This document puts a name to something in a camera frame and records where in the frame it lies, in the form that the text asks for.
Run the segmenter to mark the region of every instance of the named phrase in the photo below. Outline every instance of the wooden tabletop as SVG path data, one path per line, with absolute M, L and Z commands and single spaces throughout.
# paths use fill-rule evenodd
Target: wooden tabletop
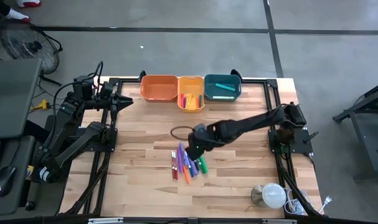
M 298 103 L 293 79 L 277 80 L 281 102 Z M 242 94 L 234 103 L 206 101 L 204 110 L 197 114 L 183 113 L 176 103 L 146 102 L 140 95 L 140 84 L 125 83 L 122 89 L 122 94 L 132 97 L 134 103 L 118 114 L 118 141 L 108 168 L 102 216 L 283 217 L 283 209 L 259 208 L 250 199 L 254 186 L 278 183 L 275 158 L 268 146 L 268 128 L 245 133 L 232 144 L 205 153 L 207 175 L 199 174 L 190 184 L 182 174 L 179 180 L 172 179 L 171 150 L 178 148 L 179 140 L 169 134 L 170 130 L 264 113 L 261 85 L 242 85 Z M 101 116 L 101 111 L 85 112 L 83 126 L 100 121 Z M 92 159 L 93 153 L 86 152 L 74 160 L 60 212 L 68 210 L 85 190 Z M 293 155 L 293 164 L 298 187 L 306 190 L 319 210 L 321 199 L 312 164 L 301 154 Z

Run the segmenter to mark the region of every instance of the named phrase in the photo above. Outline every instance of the electric fan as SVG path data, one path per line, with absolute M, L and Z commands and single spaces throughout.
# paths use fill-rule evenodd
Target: electric fan
M 45 34 L 34 24 L 6 19 L 1 24 L 1 42 L 13 59 L 42 59 L 41 79 L 61 86 L 60 83 L 44 77 L 45 74 L 56 71 L 59 66 L 59 52 L 63 50 L 59 41 Z

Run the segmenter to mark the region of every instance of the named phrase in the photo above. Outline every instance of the orange bin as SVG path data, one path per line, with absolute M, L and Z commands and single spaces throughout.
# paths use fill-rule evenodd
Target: orange bin
M 183 107 L 182 95 L 189 105 Z M 177 82 L 177 105 L 185 113 L 198 113 L 204 107 L 204 79 L 202 77 L 181 77 Z
M 175 102 L 177 77 L 174 75 L 146 75 L 141 80 L 140 94 L 148 102 Z

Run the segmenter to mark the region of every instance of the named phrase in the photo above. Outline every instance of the concrete floor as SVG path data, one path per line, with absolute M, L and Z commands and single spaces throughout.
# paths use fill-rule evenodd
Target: concrete floor
M 267 28 L 262 0 L 43 0 L 23 9 L 37 25 Z M 276 29 L 378 30 L 378 0 L 269 0 Z M 50 76 L 67 83 L 105 63 L 104 75 L 206 75 L 236 68 L 245 77 L 276 77 L 268 34 L 48 32 L 64 47 Z M 355 184 L 370 169 L 352 124 L 331 117 L 378 84 L 376 35 L 277 35 L 285 77 L 294 78 L 313 139 L 319 189 L 334 218 L 378 222 L 378 182 Z M 0 57 L 8 58 L 0 45 Z M 54 93 L 56 87 L 43 84 Z M 48 112 L 29 119 L 44 124 Z

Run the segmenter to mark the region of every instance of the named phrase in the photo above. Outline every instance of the person's foot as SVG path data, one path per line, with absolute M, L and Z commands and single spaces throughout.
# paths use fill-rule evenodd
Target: person's foot
M 40 0 L 16 0 L 19 7 L 38 7 Z
M 8 19 L 18 19 L 22 22 L 29 22 L 30 19 L 28 16 L 21 14 L 20 12 L 17 12 L 16 10 L 10 8 L 9 14 L 6 16 Z

